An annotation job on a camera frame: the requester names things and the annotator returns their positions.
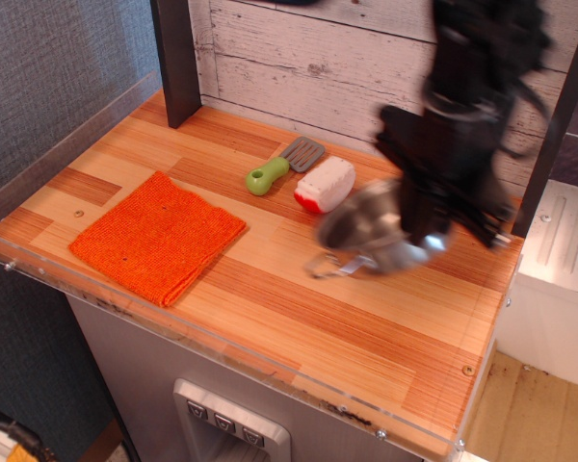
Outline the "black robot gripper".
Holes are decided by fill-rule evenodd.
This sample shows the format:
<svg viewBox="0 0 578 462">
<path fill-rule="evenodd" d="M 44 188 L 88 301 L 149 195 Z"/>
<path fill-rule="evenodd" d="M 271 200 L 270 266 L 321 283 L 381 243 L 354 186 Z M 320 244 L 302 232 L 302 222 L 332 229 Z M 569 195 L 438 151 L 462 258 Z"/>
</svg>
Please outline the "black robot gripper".
<svg viewBox="0 0 578 462">
<path fill-rule="evenodd" d="M 401 227 L 427 263 L 451 245 L 452 222 L 488 248 L 506 246 L 514 207 L 493 169 L 512 102 L 463 106 L 429 96 L 422 115 L 384 106 L 376 147 L 403 173 Z"/>
</svg>

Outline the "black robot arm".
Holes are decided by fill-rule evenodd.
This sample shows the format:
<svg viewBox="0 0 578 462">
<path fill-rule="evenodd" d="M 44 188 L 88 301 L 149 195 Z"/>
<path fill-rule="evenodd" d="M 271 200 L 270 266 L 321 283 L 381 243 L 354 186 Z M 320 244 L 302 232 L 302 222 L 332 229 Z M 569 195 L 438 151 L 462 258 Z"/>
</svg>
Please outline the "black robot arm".
<svg viewBox="0 0 578 462">
<path fill-rule="evenodd" d="M 535 1 L 434 1 L 436 49 L 422 87 L 421 115 L 381 108 L 376 147 L 403 173 L 398 189 L 404 244 L 420 262 L 446 249 L 453 222 L 487 247 L 507 244 L 514 208 L 496 178 L 514 105 L 544 120 L 540 97 L 522 78 L 541 68 L 551 40 Z"/>
</svg>

